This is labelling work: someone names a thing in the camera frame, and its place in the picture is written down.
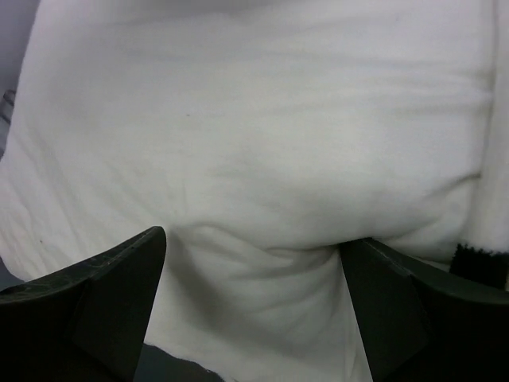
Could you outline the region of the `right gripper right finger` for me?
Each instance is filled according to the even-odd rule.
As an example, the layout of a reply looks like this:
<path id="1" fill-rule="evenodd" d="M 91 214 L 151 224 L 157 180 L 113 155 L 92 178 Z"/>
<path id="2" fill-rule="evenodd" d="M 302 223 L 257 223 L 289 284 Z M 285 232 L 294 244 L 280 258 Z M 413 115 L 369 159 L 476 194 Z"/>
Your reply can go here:
<path id="1" fill-rule="evenodd" d="M 339 246 L 375 381 L 506 381 L 508 293 L 372 239 Z"/>

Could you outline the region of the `white pillow insert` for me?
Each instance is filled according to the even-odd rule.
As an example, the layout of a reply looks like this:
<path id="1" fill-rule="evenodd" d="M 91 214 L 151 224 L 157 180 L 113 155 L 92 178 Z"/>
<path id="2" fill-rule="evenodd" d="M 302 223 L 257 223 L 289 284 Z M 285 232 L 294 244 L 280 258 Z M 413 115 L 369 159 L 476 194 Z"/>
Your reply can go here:
<path id="1" fill-rule="evenodd" d="M 151 226 L 146 341 L 229 381 L 369 381 L 338 244 L 445 267 L 505 1 L 43 1 L 1 160 L 23 280 Z"/>

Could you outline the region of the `black white checkered pillowcase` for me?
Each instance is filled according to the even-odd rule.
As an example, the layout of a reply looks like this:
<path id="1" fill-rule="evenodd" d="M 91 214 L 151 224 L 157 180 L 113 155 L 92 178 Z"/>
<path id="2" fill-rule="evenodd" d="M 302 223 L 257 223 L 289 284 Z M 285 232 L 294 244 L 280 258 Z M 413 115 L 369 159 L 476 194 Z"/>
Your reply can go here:
<path id="1" fill-rule="evenodd" d="M 508 2 L 495 1 L 495 69 L 480 176 L 449 272 L 508 289 Z"/>

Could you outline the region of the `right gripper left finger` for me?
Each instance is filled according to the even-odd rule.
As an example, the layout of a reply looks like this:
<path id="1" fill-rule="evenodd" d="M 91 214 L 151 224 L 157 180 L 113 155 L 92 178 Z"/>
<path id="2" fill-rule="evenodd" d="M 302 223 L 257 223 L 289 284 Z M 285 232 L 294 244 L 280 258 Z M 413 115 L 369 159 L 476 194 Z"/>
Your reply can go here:
<path id="1" fill-rule="evenodd" d="M 165 261 L 163 228 L 1 292 L 3 381 L 131 381 Z"/>

